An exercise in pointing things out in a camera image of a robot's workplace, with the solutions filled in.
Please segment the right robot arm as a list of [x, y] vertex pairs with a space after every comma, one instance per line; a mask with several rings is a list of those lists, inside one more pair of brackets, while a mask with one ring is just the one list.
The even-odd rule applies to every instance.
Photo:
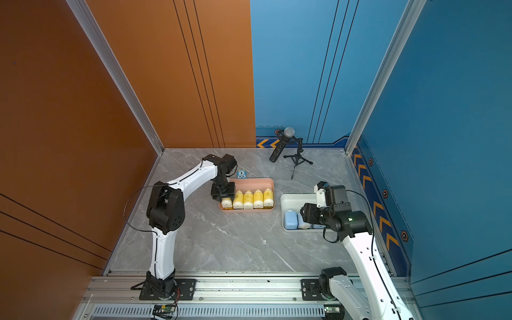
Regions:
[[314, 187], [315, 203], [300, 210], [306, 223], [322, 225], [336, 233], [330, 243], [342, 243], [354, 262], [366, 295], [363, 296], [341, 267], [321, 271], [319, 285], [325, 298], [340, 302], [352, 319], [415, 319], [403, 302], [383, 263], [375, 240], [373, 220], [354, 211], [343, 185], [325, 181]]

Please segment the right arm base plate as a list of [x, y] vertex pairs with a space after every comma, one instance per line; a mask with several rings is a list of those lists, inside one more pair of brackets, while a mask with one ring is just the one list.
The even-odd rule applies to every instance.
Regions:
[[304, 301], [329, 301], [331, 299], [319, 279], [302, 279], [300, 284]]

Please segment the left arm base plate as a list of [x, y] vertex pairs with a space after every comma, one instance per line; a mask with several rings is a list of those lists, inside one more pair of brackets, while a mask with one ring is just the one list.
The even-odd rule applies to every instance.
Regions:
[[196, 279], [146, 279], [131, 287], [131, 290], [139, 291], [141, 301], [191, 301], [196, 284]]

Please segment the yellow sharpener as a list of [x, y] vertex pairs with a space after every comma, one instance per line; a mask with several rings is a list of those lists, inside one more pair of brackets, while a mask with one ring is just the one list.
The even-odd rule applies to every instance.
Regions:
[[263, 192], [263, 204], [265, 208], [272, 208], [275, 205], [273, 190], [267, 188]]
[[257, 189], [253, 193], [253, 208], [254, 209], [263, 209], [264, 208], [264, 194], [259, 189]]
[[244, 193], [241, 190], [235, 192], [235, 197], [233, 200], [233, 209], [243, 209], [244, 208]]
[[253, 193], [250, 190], [247, 190], [243, 195], [243, 208], [246, 210], [252, 210], [254, 208], [253, 202]]
[[221, 206], [224, 210], [230, 210], [233, 209], [233, 201], [230, 197], [225, 197], [221, 200]]

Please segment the pink plastic tray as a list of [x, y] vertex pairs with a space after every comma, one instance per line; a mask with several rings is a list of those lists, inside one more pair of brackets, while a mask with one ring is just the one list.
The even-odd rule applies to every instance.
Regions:
[[[235, 183], [235, 190], [246, 192], [250, 190], [254, 192], [261, 190], [264, 192], [266, 189], [274, 191], [274, 181], [271, 178], [247, 178], [247, 179], [231, 179], [230, 182]], [[224, 213], [271, 213], [275, 209], [272, 207], [264, 207], [263, 209], [224, 209], [222, 205], [218, 204], [218, 210]]]

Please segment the blue sharpener with red cap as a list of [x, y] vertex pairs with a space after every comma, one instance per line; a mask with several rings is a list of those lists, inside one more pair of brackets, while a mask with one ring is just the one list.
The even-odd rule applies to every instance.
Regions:
[[304, 221], [303, 216], [298, 213], [297, 214], [297, 228], [298, 229], [310, 229], [311, 224]]

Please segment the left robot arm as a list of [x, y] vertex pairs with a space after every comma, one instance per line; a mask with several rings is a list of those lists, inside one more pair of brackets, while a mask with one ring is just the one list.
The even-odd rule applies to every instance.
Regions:
[[234, 169], [237, 161], [232, 155], [210, 154], [182, 176], [153, 186], [146, 213], [153, 239], [152, 261], [142, 283], [140, 300], [176, 298], [174, 251], [177, 230], [185, 221], [185, 200], [209, 182], [213, 200], [233, 200], [235, 184], [229, 181], [229, 176]]

